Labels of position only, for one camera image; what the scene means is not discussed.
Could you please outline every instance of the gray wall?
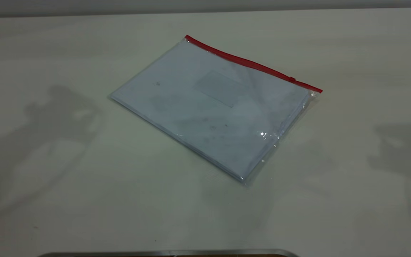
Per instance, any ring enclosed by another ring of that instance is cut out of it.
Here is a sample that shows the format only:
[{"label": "gray wall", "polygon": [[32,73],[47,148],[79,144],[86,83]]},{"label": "gray wall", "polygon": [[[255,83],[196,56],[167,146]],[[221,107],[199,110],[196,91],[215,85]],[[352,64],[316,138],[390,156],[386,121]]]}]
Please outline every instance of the gray wall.
[{"label": "gray wall", "polygon": [[383,7],[411,0],[0,0],[0,17]]}]

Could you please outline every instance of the white table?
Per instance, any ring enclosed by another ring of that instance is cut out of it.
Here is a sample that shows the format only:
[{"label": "white table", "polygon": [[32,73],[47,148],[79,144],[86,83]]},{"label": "white table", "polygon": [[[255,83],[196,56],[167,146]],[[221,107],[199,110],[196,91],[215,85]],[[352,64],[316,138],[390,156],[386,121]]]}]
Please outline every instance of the white table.
[{"label": "white table", "polygon": [[[324,90],[251,187],[107,96],[185,34]],[[411,256],[411,9],[0,19],[0,256]]]}]

